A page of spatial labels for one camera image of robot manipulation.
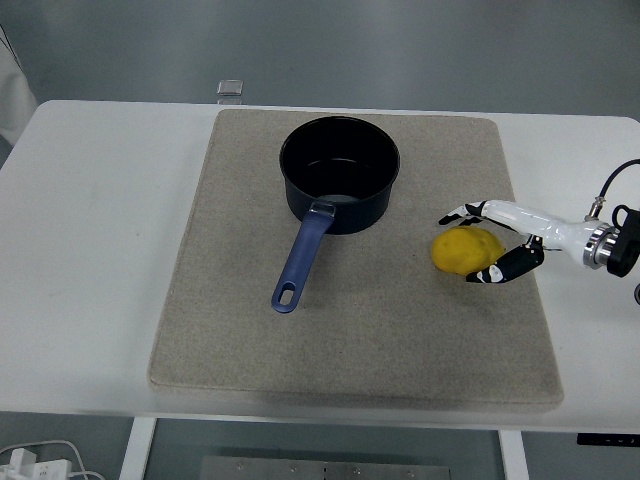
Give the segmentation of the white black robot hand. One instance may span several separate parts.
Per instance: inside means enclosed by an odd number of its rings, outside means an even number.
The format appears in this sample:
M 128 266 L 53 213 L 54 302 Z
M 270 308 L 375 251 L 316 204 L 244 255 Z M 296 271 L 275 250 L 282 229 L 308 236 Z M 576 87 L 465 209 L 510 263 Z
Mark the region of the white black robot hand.
M 547 250 L 566 253 L 576 263 L 598 269 L 592 235 L 599 223 L 571 223 L 533 208 L 504 200 L 466 203 L 439 220 L 441 225 L 463 219 L 478 223 L 489 220 L 526 237 L 526 242 L 502 255 L 492 265 L 466 276 L 473 283 L 506 283 L 540 266 Z

